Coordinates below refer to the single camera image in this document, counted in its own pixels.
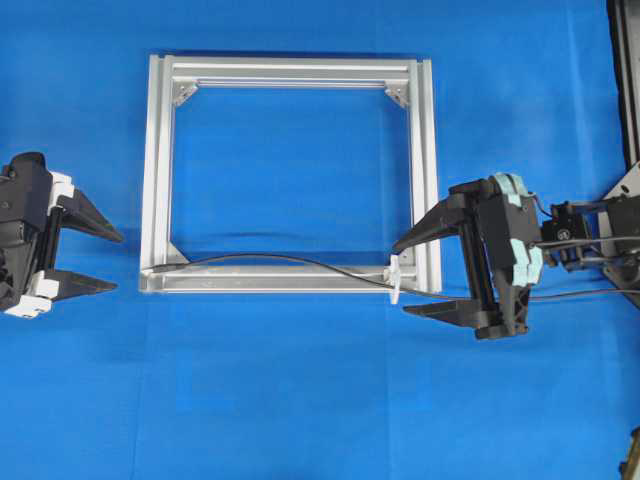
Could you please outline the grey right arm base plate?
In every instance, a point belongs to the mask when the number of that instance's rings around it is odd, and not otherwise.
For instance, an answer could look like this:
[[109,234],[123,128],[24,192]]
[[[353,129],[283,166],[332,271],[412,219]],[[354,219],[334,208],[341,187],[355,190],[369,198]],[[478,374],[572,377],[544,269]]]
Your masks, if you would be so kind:
[[604,199],[621,195],[634,197],[640,194],[640,163],[636,162],[604,196]]

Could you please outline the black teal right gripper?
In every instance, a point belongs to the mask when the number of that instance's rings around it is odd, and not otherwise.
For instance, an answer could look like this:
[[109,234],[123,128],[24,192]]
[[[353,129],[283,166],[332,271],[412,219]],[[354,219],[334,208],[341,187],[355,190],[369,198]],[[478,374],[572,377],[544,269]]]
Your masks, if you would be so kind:
[[478,262],[479,298],[488,304],[475,320],[474,300],[451,300],[404,306],[405,313],[474,328],[478,340],[495,340],[528,332],[531,289],[541,276],[542,250],[533,194],[516,174],[496,173],[451,187],[447,197],[431,208],[393,245],[394,252],[457,236],[461,225],[471,227],[471,258]]

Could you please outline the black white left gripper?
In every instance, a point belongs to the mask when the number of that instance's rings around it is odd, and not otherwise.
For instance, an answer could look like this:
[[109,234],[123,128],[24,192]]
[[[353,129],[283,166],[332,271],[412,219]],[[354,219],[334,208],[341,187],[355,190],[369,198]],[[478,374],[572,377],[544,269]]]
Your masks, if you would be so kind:
[[48,312],[54,300],[117,288],[112,282],[51,269],[60,222],[62,228],[115,243],[124,241],[124,236],[86,195],[75,189],[71,177],[48,170],[42,153],[26,152],[13,157],[1,171],[3,313],[32,319]]

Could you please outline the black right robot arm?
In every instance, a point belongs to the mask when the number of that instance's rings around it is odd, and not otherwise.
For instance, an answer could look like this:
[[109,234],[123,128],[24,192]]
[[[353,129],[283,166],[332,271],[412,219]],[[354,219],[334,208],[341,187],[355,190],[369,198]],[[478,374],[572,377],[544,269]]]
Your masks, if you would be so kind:
[[544,222],[540,211],[537,196],[515,174],[451,187],[392,251],[458,237],[470,295],[405,312],[471,328],[479,340],[523,335],[531,290],[544,266],[601,269],[618,292],[638,295],[638,196],[623,191],[595,202],[555,204]]

